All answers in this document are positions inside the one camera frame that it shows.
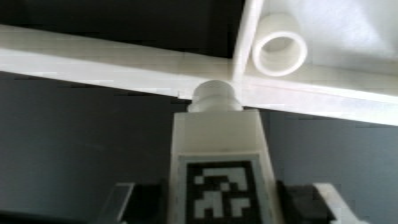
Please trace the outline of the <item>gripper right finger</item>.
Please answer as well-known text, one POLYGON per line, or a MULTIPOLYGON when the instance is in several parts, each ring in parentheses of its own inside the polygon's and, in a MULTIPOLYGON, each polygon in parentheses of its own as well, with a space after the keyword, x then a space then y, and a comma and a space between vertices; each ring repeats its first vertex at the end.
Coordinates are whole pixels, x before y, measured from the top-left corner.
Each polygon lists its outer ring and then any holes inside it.
POLYGON ((284 224, 367 224, 330 183, 285 185, 277 182, 284 224))

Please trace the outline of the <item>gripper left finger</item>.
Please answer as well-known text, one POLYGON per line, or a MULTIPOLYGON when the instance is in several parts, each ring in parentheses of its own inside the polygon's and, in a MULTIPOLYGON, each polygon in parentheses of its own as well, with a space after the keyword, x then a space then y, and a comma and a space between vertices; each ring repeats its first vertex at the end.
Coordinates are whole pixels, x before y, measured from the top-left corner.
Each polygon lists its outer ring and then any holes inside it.
POLYGON ((95 224, 165 224, 165 199, 159 183, 117 183, 95 224))

